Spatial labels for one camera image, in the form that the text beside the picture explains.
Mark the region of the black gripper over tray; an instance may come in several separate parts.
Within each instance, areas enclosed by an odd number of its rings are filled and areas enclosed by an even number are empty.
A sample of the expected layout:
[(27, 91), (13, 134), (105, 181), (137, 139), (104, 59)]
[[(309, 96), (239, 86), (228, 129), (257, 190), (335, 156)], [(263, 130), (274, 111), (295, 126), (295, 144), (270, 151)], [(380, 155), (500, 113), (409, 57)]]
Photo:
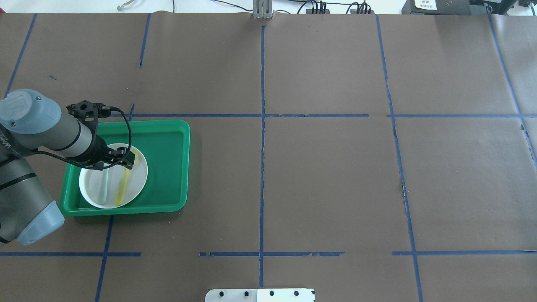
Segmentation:
[(81, 166), (104, 170), (110, 166), (121, 166), (132, 170), (136, 155), (130, 147), (108, 147), (104, 139), (94, 135), (90, 145), (81, 155), (76, 156), (76, 162)]

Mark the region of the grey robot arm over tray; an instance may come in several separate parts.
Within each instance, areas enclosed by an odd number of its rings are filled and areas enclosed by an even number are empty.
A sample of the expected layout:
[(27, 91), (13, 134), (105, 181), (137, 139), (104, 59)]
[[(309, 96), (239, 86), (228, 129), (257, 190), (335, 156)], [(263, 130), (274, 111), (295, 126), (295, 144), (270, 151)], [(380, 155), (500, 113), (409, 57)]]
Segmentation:
[(117, 107), (81, 101), (61, 109), (31, 89), (8, 93), (0, 107), (1, 245), (30, 245), (65, 223), (27, 157), (46, 155), (88, 170), (134, 166), (131, 145), (113, 149), (96, 132), (100, 118), (124, 115)]

